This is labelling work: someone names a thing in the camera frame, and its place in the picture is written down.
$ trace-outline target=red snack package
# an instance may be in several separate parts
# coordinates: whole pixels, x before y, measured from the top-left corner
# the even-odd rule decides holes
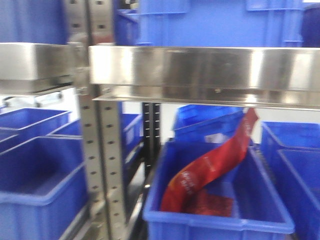
[[[183,212],[186,214],[213,215],[231,217],[234,200],[229,197],[211,195],[206,189],[201,189],[186,204]]]
[[[236,167],[247,154],[252,129],[257,120],[255,110],[250,108],[233,137],[179,171],[164,192],[160,210],[182,212],[195,193]]]

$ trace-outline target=blue crate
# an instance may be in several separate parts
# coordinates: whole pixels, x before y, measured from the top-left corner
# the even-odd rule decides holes
[[[320,47],[320,3],[309,5],[305,8],[303,14],[301,35],[303,38],[303,47]]]
[[[138,38],[139,16],[136,9],[119,9],[116,11],[116,43],[122,46],[135,45]]]
[[[138,20],[121,13],[122,30],[138,33],[122,36],[142,46],[300,47],[303,9],[302,0],[140,0]]]
[[[0,154],[0,239],[58,240],[88,202],[80,139],[37,137]]]
[[[186,105],[177,110],[174,137],[180,142],[223,143],[243,116],[242,107]]]
[[[261,123],[260,150],[273,168],[278,161],[277,150],[320,151],[320,125],[302,122]]]
[[[320,239],[320,152],[279,150],[276,188],[300,240]]]
[[[0,132],[0,153],[18,145],[18,135]]]
[[[122,158],[125,159],[142,140],[142,116],[140,114],[121,115]]]
[[[21,108],[0,114],[0,133],[17,136],[17,143],[45,136],[69,121],[70,111]]]
[[[187,164],[214,148],[212,143],[168,142],[143,210],[149,240],[283,240],[294,224],[253,148],[235,169],[209,183],[209,193],[233,199],[231,217],[159,211],[169,183]]]
[[[67,44],[62,0],[1,0],[0,42]]]
[[[62,138],[82,138],[82,130],[80,120],[69,122],[48,134],[53,137]]]

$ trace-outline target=stainless steel shelf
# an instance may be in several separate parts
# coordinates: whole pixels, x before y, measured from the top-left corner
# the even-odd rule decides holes
[[[100,101],[314,109],[320,48],[91,46]]]
[[[0,43],[0,94],[34,95],[73,82],[69,45]]]

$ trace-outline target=shelf rack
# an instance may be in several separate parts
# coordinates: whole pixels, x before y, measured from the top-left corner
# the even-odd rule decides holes
[[[111,1],[65,5],[69,45],[0,44],[0,94],[37,96],[76,87],[90,203],[66,239],[146,239],[139,220],[161,146],[160,103],[320,109],[320,48],[102,44],[88,55],[87,46],[113,41]],[[133,210],[126,208],[119,101],[142,102],[143,149],[133,172],[144,168],[145,179]]]

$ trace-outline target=plastic storage bin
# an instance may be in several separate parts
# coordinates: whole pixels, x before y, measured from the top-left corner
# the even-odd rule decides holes
[[[0,114],[0,133],[18,135],[17,143],[45,136],[69,121],[69,111],[21,108]]]
[[[173,125],[179,142],[224,143],[244,116],[242,107],[186,105],[179,107]]]
[[[0,153],[16,146],[18,144],[17,136],[18,135],[0,132]]]
[[[0,155],[0,239],[60,238],[88,201],[81,146],[38,137]]]
[[[138,34],[125,36],[143,46],[300,47],[303,8],[302,0],[140,0],[138,25],[127,28]]]
[[[232,216],[159,211],[172,177],[211,143],[169,142],[164,147],[143,210],[149,240],[283,240],[294,224],[252,148],[235,169],[209,183],[209,193],[233,199]]]
[[[135,45],[138,38],[139,16],[136,9],[119,9],[116,12],[116,43],[117,45]]]
[[[1,0],[0,42],[67,44],[62,0]]]
[[[276,188],[300,240],[320,239],[320,152],[280,150]]]
[[[302,122],[262,122],[260,150],[271,167],[277,150],[320,151],[320,125]]]
[[[129,153],[142,140],[142,116],[140,114],[122,114],[122,157],[125,159]]]
[[[320,3],[311,4],[305,8],[301,35],[303,47],[320,47]]]
[[[80,120],[78,119],[59,127],[58,129],[49,133],[49,136],[63,138],[81,138],[82,131]]]

